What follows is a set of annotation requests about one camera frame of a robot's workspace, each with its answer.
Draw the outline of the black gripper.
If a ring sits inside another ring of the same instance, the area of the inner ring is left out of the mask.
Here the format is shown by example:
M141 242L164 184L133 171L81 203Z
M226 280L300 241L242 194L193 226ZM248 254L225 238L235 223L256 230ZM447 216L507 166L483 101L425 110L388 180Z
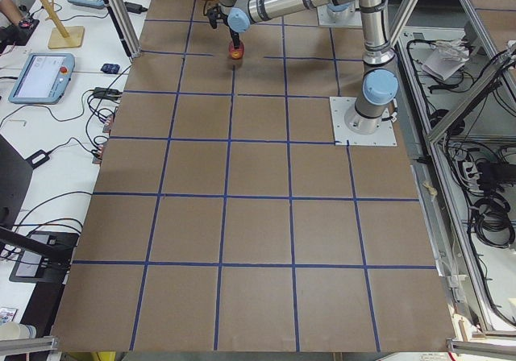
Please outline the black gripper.
M239 34L242 32L242 11L232 8L228 15L222 12L220 6L213 6L207 11L207 18L212 29L216 29L219 23L225 24L230 32L230 51L241 49Z

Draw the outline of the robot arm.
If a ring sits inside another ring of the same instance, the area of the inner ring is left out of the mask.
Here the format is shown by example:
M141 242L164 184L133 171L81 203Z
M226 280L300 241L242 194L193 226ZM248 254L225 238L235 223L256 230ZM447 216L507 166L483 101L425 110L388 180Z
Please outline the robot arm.
M235 49L239 36L251 25L300 12L317 12L326 7L334 13L359 3L364 37L364 75L354 106L345 114L347 128L360 135L371 135L380 126L383 113L394 100L398 80L394 72L395 52L391 44L388 0L218 0L206 11L212 27L225 24Z

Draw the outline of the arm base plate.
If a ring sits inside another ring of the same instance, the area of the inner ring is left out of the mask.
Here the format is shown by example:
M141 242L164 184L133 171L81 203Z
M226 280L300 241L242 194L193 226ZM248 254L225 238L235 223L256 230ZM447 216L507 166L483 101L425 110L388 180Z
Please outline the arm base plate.
M361 117L355 108L355 97L330 97L334 144L337 146L396 147L389 110L379 118Z
M360 11L354 6L349 6L346 10L342 11L333 11L327 6L319 6L317 12L318 25L320 27L362 28Z

